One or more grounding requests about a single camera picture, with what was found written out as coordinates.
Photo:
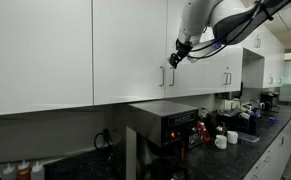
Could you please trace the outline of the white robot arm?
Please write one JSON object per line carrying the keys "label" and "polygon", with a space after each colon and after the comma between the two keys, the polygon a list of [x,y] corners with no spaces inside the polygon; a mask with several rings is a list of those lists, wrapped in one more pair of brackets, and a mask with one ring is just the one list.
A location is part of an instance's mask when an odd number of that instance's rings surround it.
{"label": "white robot arm", "polygon": [[184,58],[194,63],[242,42],[290,3],[291,0],[255,0],[245,8],[235,0],[185,0],[170,65],[176,69]]}

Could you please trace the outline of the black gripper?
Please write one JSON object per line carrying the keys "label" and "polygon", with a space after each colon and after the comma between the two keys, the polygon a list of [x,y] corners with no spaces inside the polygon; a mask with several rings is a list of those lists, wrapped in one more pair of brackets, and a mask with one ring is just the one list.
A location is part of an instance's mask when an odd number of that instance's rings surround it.
{"label": "black gripper", "polygon": [[169,64],[176,69],[179,62],[181,62],[192,50],[192,46],[188,43],[181,43],[179,40],[176,40],[176,52],[172,53],[169,57]]}

